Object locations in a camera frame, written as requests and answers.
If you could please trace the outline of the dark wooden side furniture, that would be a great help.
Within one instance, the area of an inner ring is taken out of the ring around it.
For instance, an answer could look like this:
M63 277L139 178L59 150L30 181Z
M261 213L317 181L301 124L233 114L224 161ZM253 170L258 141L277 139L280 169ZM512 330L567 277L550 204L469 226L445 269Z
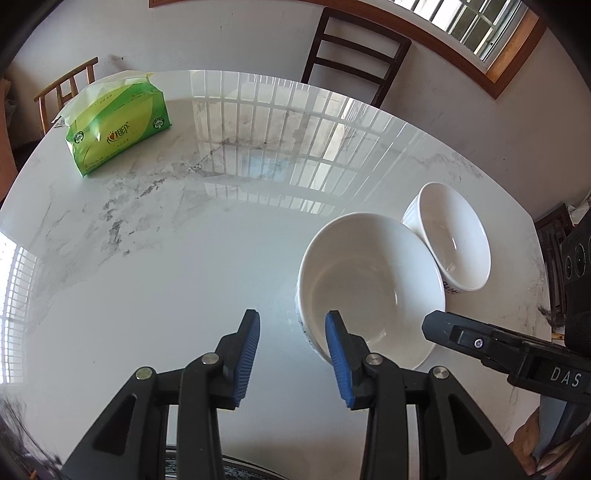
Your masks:
M541 312L552 329L557 331L565 325L566 316L561 245L574 226L564 203L536 220L534 226L546 267L550 297L550 309L542 309Z

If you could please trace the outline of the light wooden chair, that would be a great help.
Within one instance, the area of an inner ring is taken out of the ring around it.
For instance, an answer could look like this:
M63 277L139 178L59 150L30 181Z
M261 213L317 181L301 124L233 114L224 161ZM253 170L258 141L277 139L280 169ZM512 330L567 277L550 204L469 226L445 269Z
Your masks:
M78 95L79 89L77 85L77 79L80 75L85 74L87 85L91 85L95 82L95 66L98 63L98 57L93 57L85 61L84 63L78 65L74 69L59 77L57 80L53 81L49 86L45 87L34 97L34 102L37 105L43 134L47 134L53 125L49 119L47 96L54 93L57 107L59 110L61 110L70 100Z

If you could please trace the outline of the wooden framed barred window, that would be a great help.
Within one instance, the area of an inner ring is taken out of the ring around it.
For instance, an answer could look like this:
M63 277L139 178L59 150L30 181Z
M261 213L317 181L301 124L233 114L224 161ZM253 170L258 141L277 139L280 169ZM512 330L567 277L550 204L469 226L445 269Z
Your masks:
M375 22L436 53L499 98L547 30L523 1L311 0Z

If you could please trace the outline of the dark wooden chair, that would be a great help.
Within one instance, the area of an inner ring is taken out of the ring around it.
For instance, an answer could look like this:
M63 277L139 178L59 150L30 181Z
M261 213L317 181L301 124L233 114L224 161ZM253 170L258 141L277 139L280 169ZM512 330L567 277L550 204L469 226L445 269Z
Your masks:
M392 54L346 38L344 28L363 30L396 46ZM318 20L301 83L310 83L315 67L342 72L376 87L370 105L381 108L403 65L412 40L360 16L325 7Z

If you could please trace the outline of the blue ribbed white bowl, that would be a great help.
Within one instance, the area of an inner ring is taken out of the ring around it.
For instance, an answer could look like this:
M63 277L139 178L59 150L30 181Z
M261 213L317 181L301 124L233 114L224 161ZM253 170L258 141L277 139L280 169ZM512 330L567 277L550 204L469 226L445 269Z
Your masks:
M297 311L308 342L329 359L325 316L341 313L349 332L370 351L417 369L434 349L422 323L445 310L436 262L408 227L375 213L352 213L311 239L297 274Z

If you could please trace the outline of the green tissue pack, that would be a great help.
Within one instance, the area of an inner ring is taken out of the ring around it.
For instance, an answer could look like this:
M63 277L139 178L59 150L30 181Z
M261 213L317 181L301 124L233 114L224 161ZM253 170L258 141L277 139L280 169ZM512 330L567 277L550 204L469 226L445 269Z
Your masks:
M134 145L171 127L164 94L148 72L126 70L86 86L56 115L85 177Z

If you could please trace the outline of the white Rabbit bowl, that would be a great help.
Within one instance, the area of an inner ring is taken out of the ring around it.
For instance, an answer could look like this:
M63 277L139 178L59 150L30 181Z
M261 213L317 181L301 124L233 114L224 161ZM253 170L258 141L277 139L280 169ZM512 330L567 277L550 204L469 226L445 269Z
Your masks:
M489 240L479 216L459 192L439 182L425 184L402 223L430 250L447 292L484 288L492 268Z

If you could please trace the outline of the large blue floral plate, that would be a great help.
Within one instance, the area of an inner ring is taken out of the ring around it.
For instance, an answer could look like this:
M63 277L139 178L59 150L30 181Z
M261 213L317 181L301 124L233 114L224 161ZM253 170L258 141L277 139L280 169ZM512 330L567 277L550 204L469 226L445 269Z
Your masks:
M231 456L222 456L223 471L229 480L287 480L287 477L266 469L265 467ZM165 450L166 479L177 478L177 451L175 446L167 446Z

